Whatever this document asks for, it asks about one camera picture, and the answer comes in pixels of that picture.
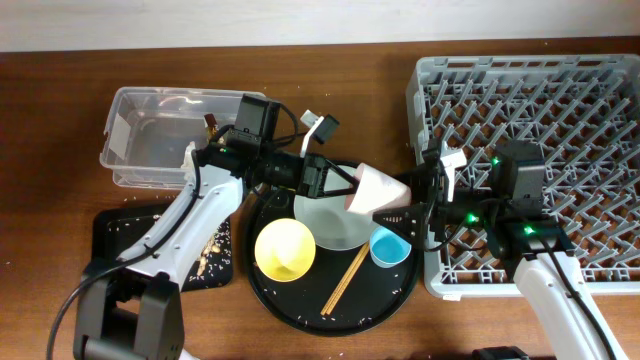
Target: white plate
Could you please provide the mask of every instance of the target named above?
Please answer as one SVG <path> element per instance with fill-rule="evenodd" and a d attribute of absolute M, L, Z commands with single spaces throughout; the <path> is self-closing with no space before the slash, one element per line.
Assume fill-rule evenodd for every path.
<path fill-rule="evenodd" d="M 340 166 L 350 175 L 355 168 Z M 325 190 L 349 187 L 349 183 L 329 170 Z M 309 199 L 296 196 L 293 212 L 296 220 L 305 224 L 313 234 L 316 244 L 329 250 L 349 250 L 369 241 L 371 233 L 378 227 L 370 216 L 352 214 L 344 209 L 346 196 L 326 199 Z"/>

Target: wooden surface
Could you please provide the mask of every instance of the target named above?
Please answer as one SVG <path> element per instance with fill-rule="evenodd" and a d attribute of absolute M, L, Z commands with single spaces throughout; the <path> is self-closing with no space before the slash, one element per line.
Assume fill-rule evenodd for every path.
<path fill-rule="evenodd" d="M 121 86 L 255 90 L 298 114 L 331 112 L 342 126 L 314 151 L 394 173 L 413 165 L 404 90 L 420 57 L 638 52 L 638 38 L 603 38 L 0 54 L 0 353 L 43 357 L 54 315 L 89 260 L 98 212 L 166 195 L 119 188 L 98 162 Z M 286 121 L 281 125 L 281 133 L 290 131 Z M 242 210 L 233 218 L 236 249 Z M 524 299 L 446 302 L 422 283 L 371 331 L 307 335 L 271 316 L 234 259 L 231 284 L 182 296 L 186 347 L 203 359 L 428 359 L 499 345 L 551 354 Z M 629 357 L 640 358 L 640 297 L 596 302 Z M 74 316 L 75 306 L 62 324 L 56 358 L 71 358 Z"/>

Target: gray dish rack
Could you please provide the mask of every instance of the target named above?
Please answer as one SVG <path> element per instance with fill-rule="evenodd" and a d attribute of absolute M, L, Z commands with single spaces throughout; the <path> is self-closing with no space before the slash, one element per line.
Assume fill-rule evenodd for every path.
<path fill-rule="evenodd" d="M 637 55 L 420 59 L 406 92 L 416 161 L 430 138 L 442 137 L 467 156 L 456 186 L 488 189 L 496 144 L 540 144 L 544 211 L 576 244 L 590 290 L 639 294 L 639 76 Z M 453 241 L 477 247 L 486 233 L 460 228 Z M 520 296 L 488 251 L 449 246 L 424 256 L 435 296 Z"/>

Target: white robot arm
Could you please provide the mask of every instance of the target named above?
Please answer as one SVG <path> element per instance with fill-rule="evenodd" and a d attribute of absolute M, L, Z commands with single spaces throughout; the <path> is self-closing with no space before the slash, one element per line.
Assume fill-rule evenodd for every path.
<path fill-rule="evenodd" d="M 228 170 L 211 165 L 201 167 L 200 174 L 200 195 L 180 227 L 153 256 L 129 265 L 129 270 L 149 277 L 167 274 L 169 280 L 182 289 L 194 260 L 211 235 L 242 203 L 242 179 L 231 176 Z M 191 177 L 164 215 L 140 240 L 122 252 L 120 259 L 126 261 L 139 256 L 160 241 L 187 208 L 194 186 Z"/>
<path fill-rule="evenodd" d="M 608 339 L 610 351 L 615 358 L 628 359 L 593 301 L 582 277 L 578 259 L 575 256 L 567 256 L 564 252 L 556 252 L 554 256 L 570 282 L 570 286 L 579 294 L 589 313 L 594 317 L 602 331 L 602 336 Z M 601 335 L 572 298 L 551 255 L 542 253 L 533 260 L 522 259 L 513 279 L 518 290 L 529 301 L 538 316 L 558 359 L 604 360 L 610 358 Z"/>

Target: cable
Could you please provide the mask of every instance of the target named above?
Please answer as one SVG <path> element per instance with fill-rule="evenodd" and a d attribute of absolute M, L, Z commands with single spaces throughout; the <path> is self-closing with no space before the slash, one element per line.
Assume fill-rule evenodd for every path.
<path fill-rule="evenodd" d="M 224 136 L 224 134 L 226 134 L 227 131 L 229 131 L 230 129 L 233 129 L 233 125 L 225 125 L 225 126 L 221 127 L 220 129 L 218 129 L 216 134 L 211 138 L 211 140 L 209 142 L 217 143 L 218 140 L 220 140 L 220 138 L 222 136 Z"/>
<path fill-rule="evenodd" d="M 58 314 L 56 315 L 56 318 L 53 321 L 53 325 L 51 326 L 51 331 L 49 332 L 49 339 L 47 341 L 47 352 L 46 352 L 46 359 L 47 360 L 53 360 L 53 348 L 55 345 L 55 341 L 56 341 L 56 335 L 58 333 L 58 329 L 60 328 L 60 324 L 62 323 L 62 319 L 64 318 L 64 315 L 66 314 L 67 310 L 69 310 L 69 307 L 71 306 L 71 304 L 73 303 L 73 301 L 83 292 L 85 291 L 89 286 L 93 285 L 93 283 L 95 283 L 96 281 L 102 279 L 105 276 L 108 276 L 118 270 L 124 269 L 129 265 L 133 265 L 141 260 L 146 259 L 147 257 L 149 257 L 150 255 L 154 254 L 159 248 L 162 247 L 162 245 L 164 245 L 164 243 L 167 242 L 167 240 L 169 240 L 171 238 L 171 236 L 173 235 L 173 233 L 176 232 L 176 230 L 178 230 L 178 228 L 180 227 L 180 225 L 182 225 L 182 222 L 184 221 L 184 219 L 187 217 L 187 215 L 189 215 L 189 212 L 191 212 L 191 209 L 193 208 L 193 206 L 195 205 L 196 201 L 198 200 L 198 197 L 200 196 L 200 167 L 198 165 L 198 159 L 196 158 L 196 152 L 195 150 L 191 152 L 191 159 L 193 160 L 193 165 L 195 168 L 195 173 L 196 173 L 196 183 L 195 183 L 195 187 L 193 189 L 193 193 L 191 194 L 191 199 L 189 201 L 189 204 L 187 205 L 187 207 L 185 208 L 185 210 L 182 212 L 182 214 L 180 215 L 180 217 L 178 218 L 178 220 L 173 224 L 173 226 L 169 229 L 169 231 L 167 231 L 167 233 L 162 237 L 162 239 L 160 239 L 160 241 L 158 241 L 158 243 L 156 243 L 154 246 L 148 248 L 143 254 L 138 255 L 136 257 L 133 257 L 129 260 L 123 261 L 115 266 L 112 266 L 109 269 L 106 269 L 104 271 L 102 271 L 99 274 L 93 275 L 87 279 L 85 279 L 84 281 L 82 281 L 69 295 L 69 297 L 67 298 L 67 300 L 65 300 L 65 302 L 62 304 L 62 306 L 60 307 L 60 310 L 58 311 Z"/>
<path fill-rule="evenodd" d="M 513 205 L 509 204 L 508 202 L 506 204 L 514 212 L 516 212 L 516 216 L 518 216 L 521 221 L 523 221 L 524 223 L 528 222 L 528 220 L 525 217 L 521 215 L 517 215 L 517 209 Z M 604 330 L 600 326 L 600 323 L 598 322 L 596 317 L 593 315 L 591 310 L 589 310 L 589 307 L 587 306 L 587 304 L 585 304 L 584 300 L 582 300 L 580 293 L 577 292 L 571 285 L 571 282 L 567 278 L 567 275 L 564 273 L 564 270 L 562 270 L 562 266 L 560 265 L 558 258 L 556 258 L 556 254 L 553 252 L 553 249 L 551 249 L 551 246 L 549 246 L 549 244 L 547 244 L 547 242 L 544 241 L 544 239 L 542 239 L 537 233 L 534 232 L 533 234 L 538 238 L 538 240 L 540 240 L 540 242 L 542 243 L 542 246 L 544 246 L 544 249 L 549 254 L 549 257 L 551 257 L 553 266 L 556 268 L 558 275 L 560 275 L 560 279 L 562 280 L 562 283 L 564 284 L 564 286 L 567 288 L 569 295 L 571 295 L 571 298 L 576 301 L 580 310 L 582 310 L 582 312 L 587 317 L 587 319 L 589 319 L 589 322 L 591 323 L 591 326 L 593 326 L 593 329 L 596 331 L 596 333 L 598 333 L 598 337 L 600 337 L 600 341 L 602 341 L 602 346 L 604 346 L 605 350 L 607 351 L 607 355 L 609 355 L 609 358 L 611 360 L 615 360 L 616 355 L 613 351 L 613 347 L 611 346 L 611 343 L 609 342 L 609 339 L 607 338 L 607 335 L 604 333 Z"/>
<path fill-rule="evenodd" d="M 424 251 L 436 252 L 436 251 L 442 250 L 445 246 L 447 246 L 451 242 L 451 240 L 453 240 L 453 236 L 458 232 L 458 230 L 463 224 L 464 224 L 464 220 L 462 220 L 462 222 L 460 222 L 460 224 L 456 226 L 455 230 L 453 230 L 453 232 L 449 235 L 449 237 L 445 241 L 443 241 L 440 245 L 433 247 L 431 249 L 425 249 Z"/>
<path fill-rule="evenodd" d="M 291 144 L 292 142 L 294 142 L 296 140 L 296 138 L 298 137 L 298 118 L 295 116 L 295 114 L 289 110 L 289 108 L 283 104 L 283 103 L 279 103 L 280 107 L 282 107 L 282 109 L 284 110 L 284 112 L 287 113 L 287 115 L 289 115 L 289 117 L 291 118 L 291 121 L 293 122 L 293 134 L 292 135 L 287 135 L 287 136 L 283 136 L 281 138 L 278 139 L 274 139 L 273 143 L 277 146 L 277 147 L 284 147 L 287 146 L 289 144 Z"/>
<path fill-rule="evenodd" d="M 258 190 L 256 190 L 255 185 L 253 184 L 253 175 L 255 174 L 257 168 L 253 169 L 253 171 L 251 172 L 251 177 L 247 177 L 247 171 L 249 171 L 249 168 L 247 168 L 245 170 L 245 175 L 244 175 L 244 179 L 245 182 L 247 183 L 247 186 L 249 187 L 249 189 L 251 189 L 251 192 L 256 196 L 256 198 L 258 199 L 258 201 L 262 201 L 263 203 L 265 203 L 265 207 L 267 206 L 267 204 L 269 204 L 269 202 L 271 201 L 271 198 L 274 196 L 274 194 L 272 194 L 269 199 L 265 200 L 264 197 L 266 196 L 266 194 L 268 193 L 268 191 L 265 191 L 264 193 L 260 194 L 258 193 Z M 274 206 L 275 209 L 284 209 L 287 207 L 287 205 L 289 205 L 289 202 L 287 201 L 287 203 L 285 203 L 282 206 Z"/>

